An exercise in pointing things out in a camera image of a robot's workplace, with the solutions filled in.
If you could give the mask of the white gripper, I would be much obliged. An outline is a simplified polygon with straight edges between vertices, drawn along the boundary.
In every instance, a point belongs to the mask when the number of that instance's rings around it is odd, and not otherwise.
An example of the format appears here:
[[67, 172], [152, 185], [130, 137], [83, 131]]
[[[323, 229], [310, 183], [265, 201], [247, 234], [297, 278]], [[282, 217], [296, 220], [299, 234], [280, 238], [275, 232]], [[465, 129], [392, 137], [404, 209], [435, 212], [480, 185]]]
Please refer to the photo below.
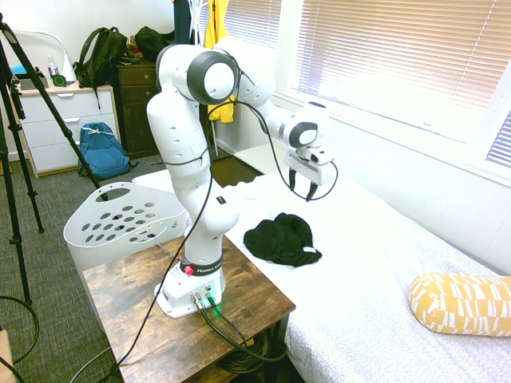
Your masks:
[[312, 201], [318, 186], [326, 184], [326, 173], [322, 165], [317, 165], [310, 160], [301, 159], [295, 150], [288, 148], [284, 154], [283, 162], [289, 167], [288, 179], [289, 188], [295, 189], [296, 172], [305, 176], [311, 181], [306, 201]]

